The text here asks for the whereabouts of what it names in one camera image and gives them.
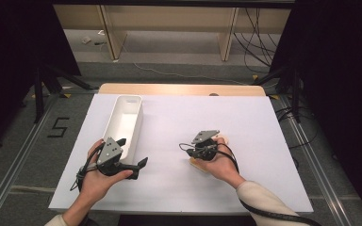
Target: white box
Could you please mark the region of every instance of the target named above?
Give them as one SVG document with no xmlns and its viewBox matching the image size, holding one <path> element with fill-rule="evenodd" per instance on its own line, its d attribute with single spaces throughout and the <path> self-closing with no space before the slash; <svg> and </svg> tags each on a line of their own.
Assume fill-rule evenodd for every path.
<svg viewBox="0 0 362 226">
<path fill-rule="evenodd" d="M 142 98 L 140 96 L 122 95 L 117 98 L 107 124 L 104 141 L 108 137 L 112 137 L 114 140 L 126 139 L 120 158 L 120 162 L 124 164 L 133 164 L 142 118 Z"/>
</svg>

